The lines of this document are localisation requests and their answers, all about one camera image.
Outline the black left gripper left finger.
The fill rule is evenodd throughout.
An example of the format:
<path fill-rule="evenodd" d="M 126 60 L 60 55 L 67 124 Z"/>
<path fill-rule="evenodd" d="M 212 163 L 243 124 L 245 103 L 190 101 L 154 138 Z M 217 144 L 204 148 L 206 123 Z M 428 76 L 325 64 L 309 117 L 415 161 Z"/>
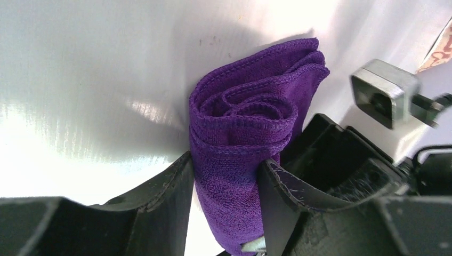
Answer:
<path fill-rule="evenodd" d="M 1 255 L 184 255 L 192 191 L 186 152 L 103 205 L 65 197 L 2 198 Z"/>

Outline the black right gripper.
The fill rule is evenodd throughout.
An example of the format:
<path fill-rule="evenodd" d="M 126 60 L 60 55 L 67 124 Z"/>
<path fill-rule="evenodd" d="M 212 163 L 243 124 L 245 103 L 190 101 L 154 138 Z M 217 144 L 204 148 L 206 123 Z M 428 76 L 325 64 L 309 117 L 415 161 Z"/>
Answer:
<path fill-rule="evenodd" d="M 280 163 L 309 185 L 348 202 L 404 194 L 406 175 L 408 195 L 451 195 L 451 153 L 429 154 L 416 168 L 406 158 L 398 169 L 355 128 L 343 129 L 324 114 L 314 115 L 282 151 Z"/>

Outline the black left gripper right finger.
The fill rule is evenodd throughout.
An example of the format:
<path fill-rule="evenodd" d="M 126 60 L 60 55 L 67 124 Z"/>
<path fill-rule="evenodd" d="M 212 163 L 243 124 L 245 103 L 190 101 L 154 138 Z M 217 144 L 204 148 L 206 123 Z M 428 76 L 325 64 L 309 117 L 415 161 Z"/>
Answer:
<path fill-rule="evenodd" d="M 267 255 L 451 255 L 450 196 L 375 196 L 350 203 L 274 160 L 261 164 Z"/>

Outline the purple towel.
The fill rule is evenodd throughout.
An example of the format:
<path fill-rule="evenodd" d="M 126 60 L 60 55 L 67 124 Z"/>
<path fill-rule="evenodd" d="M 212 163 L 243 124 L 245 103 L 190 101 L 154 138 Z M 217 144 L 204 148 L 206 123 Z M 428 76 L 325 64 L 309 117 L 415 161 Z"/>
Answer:
<path fill-rule="evenodd" d="M 257 169 L 302 132 L 329 75 L 316 38 L 271 46 L 205 75 L 189 97 L 195 187 L 216 241 L 230 254 L 263 235 Z"/>

